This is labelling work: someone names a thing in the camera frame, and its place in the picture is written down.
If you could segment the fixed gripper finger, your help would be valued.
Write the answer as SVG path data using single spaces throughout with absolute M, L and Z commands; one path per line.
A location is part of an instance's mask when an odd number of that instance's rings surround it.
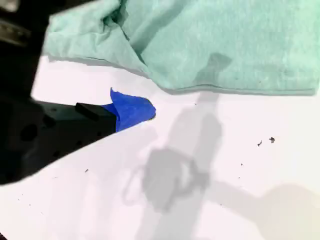
M 110 99 L 105 105 L 43 102 L 42 166 L 156 116 L 147 98 L 111 89 Z

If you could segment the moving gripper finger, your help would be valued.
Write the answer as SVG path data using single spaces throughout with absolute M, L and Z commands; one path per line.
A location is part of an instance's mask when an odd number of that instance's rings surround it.
M 93 0 L 52 0 L 51 14 L 57 14 L 91 2 L 93 2 Z

